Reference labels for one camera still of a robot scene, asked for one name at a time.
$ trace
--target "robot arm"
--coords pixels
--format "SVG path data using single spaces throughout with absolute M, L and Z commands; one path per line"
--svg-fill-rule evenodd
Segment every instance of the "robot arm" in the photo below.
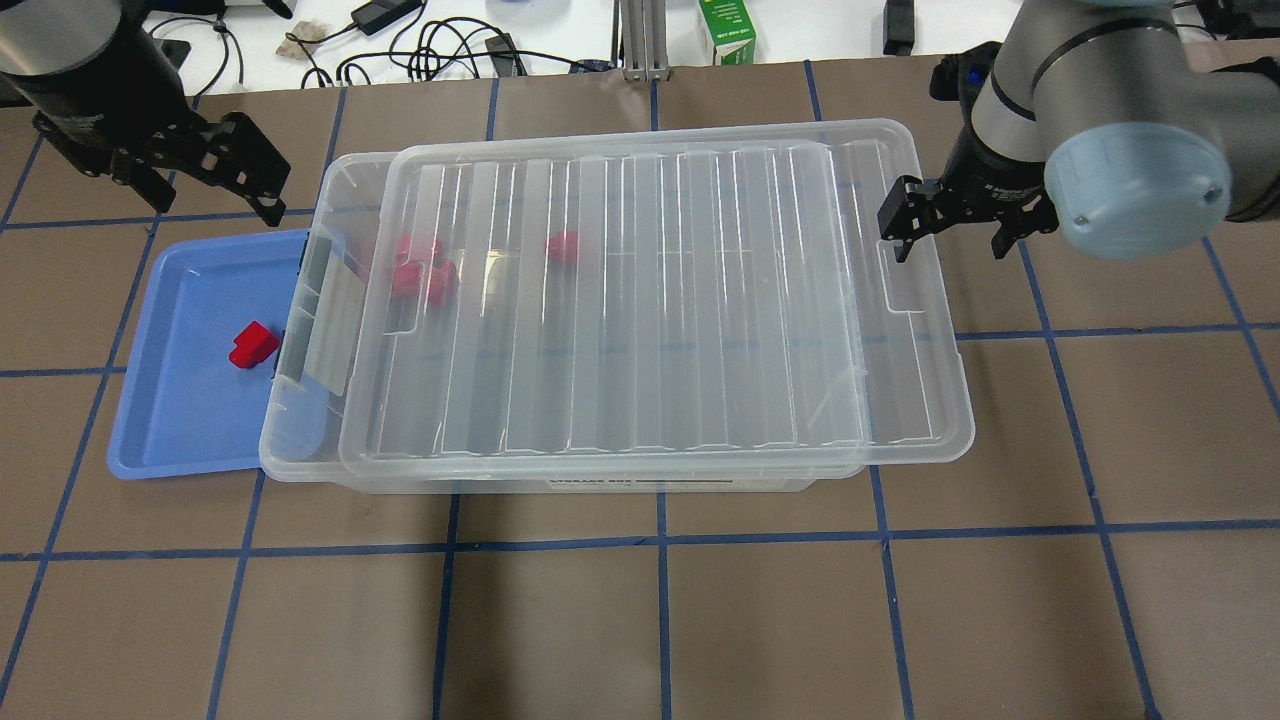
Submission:
M 1280 63 L 1193 72 L 1169 0 L 1027 0 L 1004 46 L 948 59 L 931 94 L 965 127 L 941 178 L 899 178 L 881 208 L 899 261 L 959 223 L 998 222 L 996 258 L 1061 227 L 1126 259 L 1280 217 Z
M 174 190 L 156 168 L 180 170 L 278 225 L 289 163 L 247 115 L 210 123 L 195 113 L 141 19 L 136 0 L 0 0 L 0 74 L 81 173 L 110 174 L 164 213 Z

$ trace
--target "plastic storage box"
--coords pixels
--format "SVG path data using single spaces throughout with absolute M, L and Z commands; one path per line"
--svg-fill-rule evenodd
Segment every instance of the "plastic storage box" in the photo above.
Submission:
M 326 177 L 262 433 L 276 479 L 800 489 L 973 439 L 937 254 L 900 265 L 876 227 L 919 174 L 897 123 L 412 147 L 371 243 L 385 161 Z

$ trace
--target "light blue joint cover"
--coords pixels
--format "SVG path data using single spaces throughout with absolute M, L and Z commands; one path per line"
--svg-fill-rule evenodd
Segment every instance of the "light blue joint cover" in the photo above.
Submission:
M 1156 5 L 1172 5 L 1174 0 L 1080 0 L 1089 5 L 1101 8 L 1155 8 Z
M 1157 123 L 1076 135 L 1044 165 L 1062 234 L 1096 258 L 1170 252 L 1208 234 L 1231 205 L 1231 168 L 1203 137 Z

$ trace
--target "blue plastic tray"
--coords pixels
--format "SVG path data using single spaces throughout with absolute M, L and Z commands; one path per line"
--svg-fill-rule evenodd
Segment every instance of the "blue plastic tray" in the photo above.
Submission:
M 252 320 L 284 332 L 306 231 L 183 242 L 156 258 L 106 462 L 127 480 L 256 468 L 276 355 L 227 355 Z

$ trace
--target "green box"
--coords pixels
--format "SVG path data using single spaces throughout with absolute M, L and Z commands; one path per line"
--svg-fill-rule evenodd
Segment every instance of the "green box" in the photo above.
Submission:
M 750 65 L 755 61 L 755 26 L 744 0 L 698 0 L 701 26 L 713 65 Z

